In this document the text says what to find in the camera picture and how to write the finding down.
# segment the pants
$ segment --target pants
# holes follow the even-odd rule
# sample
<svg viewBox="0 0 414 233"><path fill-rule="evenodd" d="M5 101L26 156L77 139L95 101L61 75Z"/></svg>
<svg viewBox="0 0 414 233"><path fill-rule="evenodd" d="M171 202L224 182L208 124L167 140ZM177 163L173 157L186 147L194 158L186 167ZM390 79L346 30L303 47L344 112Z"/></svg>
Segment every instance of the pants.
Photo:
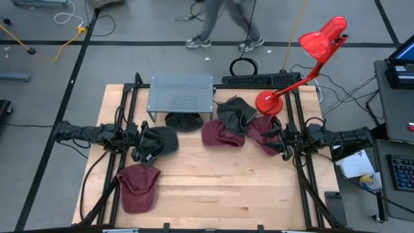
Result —
<svg viewBox="0 0 414 233"><path fill-rule="evenodd" d="M225 6L230 13L230 16L232 17L233 21L239 25L244 32L248 33L249 37L251 37L253 40L259 40L260 39L260 33L257 27L254 25L253 22L250 24L250 29L248 28L249 25L249 19L245 16L245 10L241 3L238 0L206 0L205 3L205 9L206 9L206 19L204 21L204 26L202 28L202 31L200 33L200 38L202 40L206 40L210 37L210 34L212 33L214 26L217 22L217 17L219 15L219 11L223 3L225 3Z"/></svg>

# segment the wooden table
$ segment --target wooden table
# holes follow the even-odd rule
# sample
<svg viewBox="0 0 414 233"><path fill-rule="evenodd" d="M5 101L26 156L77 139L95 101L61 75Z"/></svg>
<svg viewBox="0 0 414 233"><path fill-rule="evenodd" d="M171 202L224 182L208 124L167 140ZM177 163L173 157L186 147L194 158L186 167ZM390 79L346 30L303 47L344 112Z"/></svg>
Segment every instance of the wooden table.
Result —
<svg viewBox="0 0 414 233"><path fill-rule="evenodd" d="M113 123L122 88L123 85L107 85L98 124ZM218 89L214 99L225 102L237 95L254 106L254 100L260 91ZM150 126L162 126L165 124L165 114L158 114L158 120L154 124L146 113L148 94L149 89L138 90L134 121L139 126L143 120L147 120ZM321 117L314 87L300 87L300 97L305 120L310 117ZM300 129L293 94L291 99L295 122ZM207 114L202 117L204 122L209 121ZM283 125L289 121L285 104L278 118ZM200 130L178 133L178 136L178 152L155 163L155 167L161 171L155 208L148 213L134 215L126 214L120 206L116 227L162 228L164 223L170 223L171 228L257 229L257 225L264 225L268 230L306 229L298 176L292 161L283 161L281 155L268 156L250 138L246 138L242 148L235 148L203 146ZM101 146L92 146L86 171L102 153ZM321 150L320 153L330 156L328 149ZM87 180L84 214L88 213L102 194L108 160L107 155L94 168ZM134 162L128 154L126 166L132 164ZM313 164L319 195L325 201L324 192L338 191L334 168L331 161L317 155L313 156ZM111 203L112 197L107 203L109 208L105 212L106 223L109 221ZM309 206L312 224L316 226L312 201L309 202ZM73 223L79 221L78 200Z"/></svg>

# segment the lamp shade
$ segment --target lamp shade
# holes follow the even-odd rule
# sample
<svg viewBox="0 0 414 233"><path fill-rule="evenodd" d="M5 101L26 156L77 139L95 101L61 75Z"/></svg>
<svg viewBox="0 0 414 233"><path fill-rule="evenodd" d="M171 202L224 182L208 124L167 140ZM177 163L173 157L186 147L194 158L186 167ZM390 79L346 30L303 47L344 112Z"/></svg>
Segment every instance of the lamp shade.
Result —
<svg viewBox="0 0 414 233"><path fill-rule="evenodd" d="M299 44L317 61L325 63L330 58L332 42L346 27L347 21L344 17L333 17L321 30L301 36Z"/></svg>

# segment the person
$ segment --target person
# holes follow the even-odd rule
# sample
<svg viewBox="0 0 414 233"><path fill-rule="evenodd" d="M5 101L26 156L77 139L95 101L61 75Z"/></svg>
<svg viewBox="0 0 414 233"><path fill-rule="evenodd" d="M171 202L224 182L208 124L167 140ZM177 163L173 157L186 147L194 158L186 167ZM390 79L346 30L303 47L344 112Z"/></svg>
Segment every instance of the person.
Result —
<svg viewBox="0 0 414 233"><path fill-rule="evenodd" d="M260 32L255 24L249 22L249 19L246 18L245 10L240 0L205 0L206 19L204 26L200 34L197 34L192 39L186 40L187 48L208 48L212 46L209 37L217 22L217 16L223 3L233 21L248 34L248 39L239 45L239 50L249 52L256 47L262 46L265 41L260 36Z"/></svg>

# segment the maroon baseball cap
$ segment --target maroon baseball cap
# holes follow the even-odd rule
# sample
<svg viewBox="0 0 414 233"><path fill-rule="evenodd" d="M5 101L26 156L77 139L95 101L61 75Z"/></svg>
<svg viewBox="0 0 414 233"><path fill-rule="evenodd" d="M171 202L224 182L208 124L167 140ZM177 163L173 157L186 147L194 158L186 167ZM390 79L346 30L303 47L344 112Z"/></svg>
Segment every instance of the maroon baseball cap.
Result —
<svg viewBox="0 0 414 233"><path fill-rule="evenodd" d="M218 119L207 122L202 127L201 140L206 146L231 145L242 147L245 144L244 136L234 135Z"/></svg>
<svg viewBox="0 0 414 233"><path fill-rule="evenodd" d="M277 142L279 141L279 137L276 136L274 138L268 138L268 137L262 136L261 134L270 131L273 127L274 122L277 119L278 118L276 118L275 115L264 115L264 116L256 117L248 125L247 135L255 139L257 143L259 143L260 147L268 155L277 155L278 153L272 148L265 146L264 143Z"/></svg>
<svg viewBox="0 0 414 233"><path fill-rule="evenodd" d="M121 184L122 208L128 214L141 214L155 203L155 190L160 170L144 163L126 167L116 174Z"/></svg>

